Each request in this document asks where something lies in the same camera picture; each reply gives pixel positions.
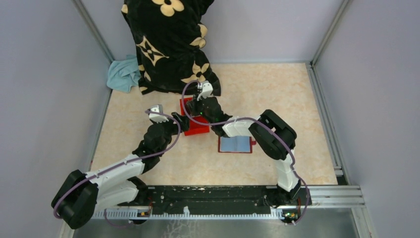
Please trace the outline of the red leather card holder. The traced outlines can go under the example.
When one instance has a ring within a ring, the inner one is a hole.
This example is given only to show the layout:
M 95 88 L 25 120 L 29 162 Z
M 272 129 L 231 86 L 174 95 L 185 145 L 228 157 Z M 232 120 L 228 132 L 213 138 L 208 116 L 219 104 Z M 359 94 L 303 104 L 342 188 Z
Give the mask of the red leather card holder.
M 220 137 L 218 139 L 218 153 L 251 154 L 253 146 L 256 144 L 256 141 L 247 136 Z

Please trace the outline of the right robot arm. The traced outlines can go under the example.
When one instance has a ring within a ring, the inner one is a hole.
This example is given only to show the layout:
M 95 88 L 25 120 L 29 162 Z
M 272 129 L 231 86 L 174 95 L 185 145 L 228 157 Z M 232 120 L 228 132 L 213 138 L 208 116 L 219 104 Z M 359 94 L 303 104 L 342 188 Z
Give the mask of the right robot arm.
M 202 116 L 219 137 L 252 137 L 267 156 L 275 161 L 279 199 L 292 204 L 299 196 L 301 178 L 293 169 L 297 133 L 273 110 L 266 109 L 257 119 L 226 114 L 216 97 L 181 100 L 181 108 L 191 118 Z

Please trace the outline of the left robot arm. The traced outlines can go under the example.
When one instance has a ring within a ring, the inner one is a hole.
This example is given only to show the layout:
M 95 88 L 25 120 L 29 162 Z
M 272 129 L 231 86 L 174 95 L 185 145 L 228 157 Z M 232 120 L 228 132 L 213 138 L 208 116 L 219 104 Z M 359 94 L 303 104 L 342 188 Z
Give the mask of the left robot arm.
M 114 205 L 134 202 L 143 205 L 149 198 L 146 185 L 138 179 L 155 167 L 170 150 L 180 133 L 190 127 L 189 118 L 176 112 L 170 115 L 152 108 L 146 111 L 152 122 L 139 146 L 124 159 L 83 173 L 72 171 L 51 202 L 53 215 L 72 229 L 84 226 L 92 216 Z

